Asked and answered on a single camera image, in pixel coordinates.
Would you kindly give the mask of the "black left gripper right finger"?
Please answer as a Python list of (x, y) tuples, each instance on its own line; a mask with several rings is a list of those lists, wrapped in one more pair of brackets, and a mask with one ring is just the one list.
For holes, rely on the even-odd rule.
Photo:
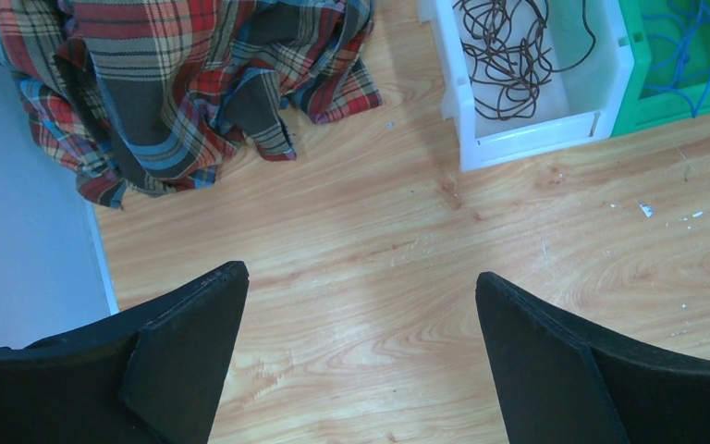
[(512, 443), (710, 443), (710, 360), (632, 339), (493, 272), (475, 301)]

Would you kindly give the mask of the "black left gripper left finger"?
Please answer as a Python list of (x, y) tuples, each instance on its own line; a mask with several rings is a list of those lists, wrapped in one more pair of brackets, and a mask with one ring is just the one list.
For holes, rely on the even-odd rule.
[(148, 302), (0, 348), (0, 443), (204, 443), (249, 288), (228, 262)]

